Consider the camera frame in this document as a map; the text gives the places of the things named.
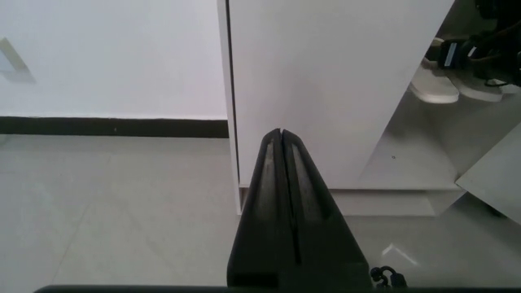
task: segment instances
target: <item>black cable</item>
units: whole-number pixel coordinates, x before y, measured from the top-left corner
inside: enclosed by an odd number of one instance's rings
[[[394,270],[390,266],[384,265],[381,268],[376,267],[370,271],[370,276],[374,282],[381,281],[380,283],[376,284],[377,288],[389,288],[389,281],[387,277],[383,274],[383,272],[385,271],[391,272],[391,285],[393,288],[407,287],[407,281],[405,280],[404,275],[402,275],[401,273],[397,273],[396,270]]]

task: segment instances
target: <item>tiled floor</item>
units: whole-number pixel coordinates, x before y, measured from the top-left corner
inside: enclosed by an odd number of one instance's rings
[[[225,139],[0,137],[0,292],[224,286],[230,174]],[[521,229],[471,196],[438,218],[346,220],[412,286],[521,286]]]
[[[225,285],[235,214],[225,139],[10,136],[0,146],[0,292]]]

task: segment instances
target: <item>black plastic object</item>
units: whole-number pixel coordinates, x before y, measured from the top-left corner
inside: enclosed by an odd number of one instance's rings
[[[225,293],[226,287],[217,286],[113,286],[113,285],[53,285],[34,293]]]
[[[438,56],[438,68],[441,69],[462,69],[461,65],[466,63],[468,51],[462,53],[462,48],[467,39],[449,39],[440,45]]]
[[[260,145],[228,264],[228,287],[371,288],[369,265],[302,141]]]

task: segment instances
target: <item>white wall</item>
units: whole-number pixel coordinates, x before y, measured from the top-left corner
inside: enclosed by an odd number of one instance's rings
[[[215,0],[0,0],[0,116],[225,119]]]

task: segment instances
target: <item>black baseboard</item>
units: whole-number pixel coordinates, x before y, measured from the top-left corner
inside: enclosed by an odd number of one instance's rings
[[[227,120],[0,117],[0,134],[228,138]]]

